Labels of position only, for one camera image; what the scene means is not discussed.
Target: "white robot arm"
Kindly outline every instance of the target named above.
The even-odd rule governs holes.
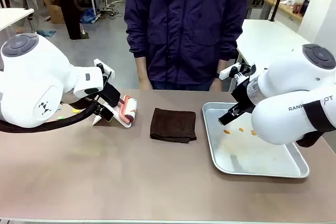
[[[268,69],[252,66],[249,78],[236,73],[232,95],[238,103],[219,120],[226,125],[249,112],[264,141],[309,147],[336,129],[335,67],[333,55],[312,44],[294,49]]]
[[[112,108],[122,102],[120,93],[108,83],[114,78],[111,68],[98,59],[94,67],[75,67],[42,36],[17,35],[1,47],[1,56],[4,71],[0,72],[0,128],[3,126],[4,131],[11,132],[13,128],[14,132],[18,129],[14,125],[39,126],[36,132],[50,130],[71,125],[92,113],[110,121],[113,113],[95,97],[99,95]],[[90,108],[90,111],[57,122],[56,126],[48,123],[48,129],[44,129],[42,125],[57,111],[60,103],[79,109]]]

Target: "dark blue jacket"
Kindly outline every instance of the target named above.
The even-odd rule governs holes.
[[[204,83],[235,51],[246,12],[247,0],[126,0],[130,51],[152,81]]]

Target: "silver baking tray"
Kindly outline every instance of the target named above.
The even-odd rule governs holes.
[[[223,173],[306,178],[309,167],[294,143],[272,145],[251,134],[251,115],[243,114],[223,126],[218,118],[235,103],[206,103],[203,117],[212,160]]]

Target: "jacket sleeve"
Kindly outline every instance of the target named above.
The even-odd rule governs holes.
[[[127,41],[134,57],[146,56],[148,50],[147,26],[149,18],[149,0],[125,0],[125,22],[127,23]]]
[[[221,60],[229,60],[237,49],[237,39],[242,34],[242,25],[247,13],[247,0],[227,0],[221,31]]]

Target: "beige pants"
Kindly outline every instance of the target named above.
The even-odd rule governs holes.
[[[11,8],[23,8],[23,0],[9,0]],[[31,23],[33,27],[33,31],[38,30],[38,6],[36,0],[27,0],[28,8],[34,9],[33,12],[33,22]],[[15,23],[19,27],[23,27],[25,24],[26,17],[20,19],[17,23]]]

